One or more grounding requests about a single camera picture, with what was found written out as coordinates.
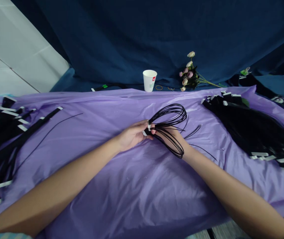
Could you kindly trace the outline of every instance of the white wall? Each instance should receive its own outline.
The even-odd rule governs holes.
[[[49,92],[68,68],[17,7],[0,0],[0,94]]]

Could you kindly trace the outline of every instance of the rubber band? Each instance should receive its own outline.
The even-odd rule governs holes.
[[[160,85],[157,85],[157,86],[155,86],[155,89],[157,89],[157,90],[159,90],[157,87],[158,86],[160,86]],[[163,90],[163,87],[162,86],[160,86],[162,89],[160,89],[160,90]]]

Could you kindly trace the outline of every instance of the flower bouquet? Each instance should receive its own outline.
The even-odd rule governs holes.
[[[197,66],[193,66],[192,58],[195,56],[195,52],[191,51],[187,57],[191,58],[191,61],[187,63],[186,68],[183,72],[179,73],[179,76],[182,80],[183,87],[181,88],[181,91],[185,91],[186,89],[192,89],[195,90],[196,86],[199,83],[207,83],[219,88],[222,88],[218,85],[215,85],[209,81],[207,81],[200,73],[196,71]]]

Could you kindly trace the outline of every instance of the green leaf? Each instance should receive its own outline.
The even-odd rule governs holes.
[[[248,102],[248,100],[246,100],[245,98],[242,98],[242,102],[243,102],[247,107],[249,107],[249,102]]]

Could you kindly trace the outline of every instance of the green stem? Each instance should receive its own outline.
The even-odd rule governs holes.
[[[222,88],[222,87],[220,87],[220,86],[218,86],[218,85],[215,85],[215,84],[213,84],[213,83],[211,83],[211,82],[209,82],[209,81],[207,81],[207,80],[205,80],[205,79],[202,79],[202,78],[199,78],[199,79],[200,79],[200,80],[203,80],[203,81],[204,81],[203,83],[207,83],[207,84],[216,86],[216,87],[218,87],[218,88]]]

